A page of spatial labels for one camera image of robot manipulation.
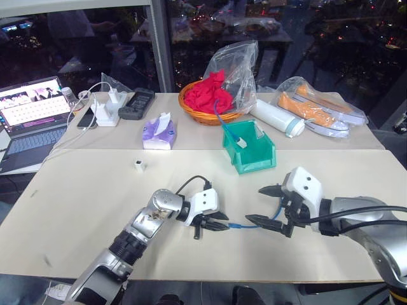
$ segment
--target red cloth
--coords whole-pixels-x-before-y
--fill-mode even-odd
[[[192,87],[184,96],[184,102],[195,111],[214,114],[214,104],[218,114],[222,114],[233,108],[233,97],[229,92],[223,90],[221,85],[224,81],[224,70],[218,73],[210,72],[209,77]]]

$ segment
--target black device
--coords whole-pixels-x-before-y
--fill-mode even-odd
[[[154,98],[154,91],[136,88],[133,97],[127,102],[126,106],[119,109],[119,117],[122,119],[142,119]]]
[[[81,118],[81,120],[79,121],[77,127],[78,128],[86,128],[89,126],[90,122],[93,119],[93,111],[91,110],[91,108],[89,107],[87,112],[85,112],[85,114],[83,115],[83,117]],[[90,125],[89,129],[94,129],[97,127],[97,123],[96,123],[96,117],[93,120],[92,125]]]

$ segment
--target white cylinder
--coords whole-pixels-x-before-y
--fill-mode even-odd
[[[256,106],[250,111],[256,118],[284,132],[287,137],[300,135],[305,127],[304,120],[298,119],[287,111],[257,99]]]

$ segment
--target cable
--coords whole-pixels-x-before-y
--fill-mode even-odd
[[[196,179],[196,178],[201,178],[203,181],[205,181],[205,186],[203,187],[204,190],[205,190],[205,189],[210,189],[210,188],[212,187],[212,186],[210,185],[210,182],[209,182],[208,179],[206,179],[205,177],[203,177],[203,176],[201,176],[201,175],[196,175],[196,176],[193,176],[193,177],[189,178],[189,179],[178,189],[178,191],[176,191],[176,195],[178,195],[179,192],[181,192],[181,191],[183,190],[183,188],[184,188],[188,183],[190,183],[193,179]]]
[[[68,114],[68,118],[66,119],[66,127],[69,126],[69,118],[71,117],[72,113],[74,112],[76,106],[79,105],[79,103],[84,99],[84,97],[87,97],[88,95],[91,94],[90,90],[92,90],[93,88],[95,88],[96,86],[99,86],[99,85],[101,85],[101,84],[107,84],[107,85],[109,86],[109,88],[110,88],[110,91],[112,90],[112,86],[111,86],[107,81],[99,81],[98,83],[96,83],[96,84],[94,84],[92,87],[90,87],[90,88],[86,91],[86,94],[84,94],[84,95],[76,102],[76,104],[72,107],[70,113]]]
[[[216,106],[217,106],[217,103],[218,103],[218,102],[219,102],[219,99],[217,99],[217,100],[215,101],[215,104],[214,104],[214,113],[216,114],[218,120],[220,120],[221,124],[226,128],[226,130],[227,130],[227,131],[230,133],[230,135],[233,137],[233,139],[235,140],[235,142],[239,141],[239,138],[240,138],[240,137],[239,137],[236,133],[232,132],[232,131],[229,129],[228,125],[222,120],[222,118],[220,117],[219,113],[217,113],[217,111],[216,111]]]
[[[379,303],[379,305],[384,305],[389,301],[390,297],[387,296],[382,302]]]
[[[357,229],[358,227],[367,227],[367,226],[377,226],[377,225],[382,225],[382,224],[395,224],[395,225],[405,225],[407,226],[407,221],[403,220],[375,220],[375,221],[366,221],[366,222],[361,222],[358,224],[352,224],[349,227],[346,227],[345,229],[339,230],[338,234],[343,234],[346,232],[349,232],[351,230]]]
[[[374,212],[374,211],[400,211],[400,212],[407,213],[407,208],[397,207],[394,205],[378,205],[378,206],[373,206],[373,207],[353,208],[351,210],[331,213],[331,214],[327,214],[324,216],[319,216],[319,217],[314,217],[314,218],[309,218],[309,219],[299,219],[299,218],[296,218],[293,216],[291,216],[291,218],[293,219],[293,221],[299,222],[300,224],[312,224],[314,222],[327,221],[327,220],[331,220],[333,218],[337,218],[337,217],[341,217],[341,216],[359,214],[359,213],[364,213],[364,212]]]
[[[370,299],[378,295],[380,292],[387,289],[387,286],[380,287],[379,289],[373,291],[370,295],[367,295],[363,300],[361,300],[357,305],[365,305]]]
[[[74,109],[76,108],[76,106],[84,99],[85,96],[87,96],[88,94],[91,93],[90,90],[92,90],[93,88],[95,88],[96,86],[99,86],[99,85],[101,85],[101,84],[107,84],[107,85],[109,85],[110,90],[112,90],[112,86],[111,86],[108,82],[106,82],[106,81],[100,81],[99,83],[96,83],[96,84],[94,84],[92,87],[90,87],[90,88],[86,91],[86,94],[83,95],[83,96],[77,101],[77,103],[72,107],[72,110],[70,111],[70,113],[69,113],[69,115],[68,115],[68,118],[67,118],[67,120],[66,120],[66,125],[67,125],[67,127],[69,126],[69,118],[71,117],[71,114],[73,113],[73,111],[74,111]],[[71,138],[71,139],[69,139],[69,140],[66,140],[65,142],[56,143],[56,144],[54,145],[54,147],[52,148],[52,150],[50,151],[50,153],[48,154],[48,156],[43,160],[41,166],[43,166],[43,164],[44,164],[46,161],[48,161],[48,158],[54,153],[54,151],[55,151],[56,149],[62,149],[62,148],[67,147],[68,145],[71,145],[73,142],[79,140],[82,136],[84,136],[84,134],[88,131],[88,129],[91,127],[91,125],[93,124],[93,122],[95,121],[95,118],[96,118],[97,100],[96,100],[96,98],[94,98],[93,100],[94,100],[93,103],[94,103],[94,105],[95,105],[95,110],[94,110],[94,112],[93,112],[93,117],[92,117],[92,120],[91,120],[90,124],[89,124],[85,129],[83,129],[82,132],[81,132],[79,135],[77,135],[77,136],[75,136],[75,137],[73,137],[73,138]]]
[[[51,288],[51,282],[52,282],[52,281],[50,281],[50,284],[48,285],[47,290],[45,290],[45,299],[43,300],[43,302],[41,303],[41,305],[44,305],[44,304],[45,304],[45,301],[46,301],[47,298],[48,298],[48,292],[50,291],[50,288]]]
[[[281,210],[282,210],[282,198],[280,198],[279,207],[277,208],[276,212],[274,213],[274,216],[270,217],[270,220],[276,219],[280,215]],[[254,228],[257,228],[257,227],[260,227],[260,226],[246,226],[246,225],[243,225],[243,224],[235,224],[233,222],[229,222],[228,227],[231,228],[231,229],[254,229]]]

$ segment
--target wicker basket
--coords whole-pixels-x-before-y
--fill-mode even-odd
[[[200,111],[195,111],[193,110],[190,106],[184,103],[184,96],[185,93],[192,89],[192,87],[196,84],[199,83],[200,81],[195,81],[194,83],[190,83],[186,85],[181,92],[179,92],[178,95],[178,102],[179,105],[198,123],[201,123],[203,125],[208,125],[208,126],[219,126],[221,124],[220,120],[217,118],[215,114],[209,114],[209,113],[204,113]],[[241,116],[242,113],[239,112],[230,112],[226,114],[221,114],[220,117],[225,123],[232,122],[233,120],[237,119],[239,116]]]

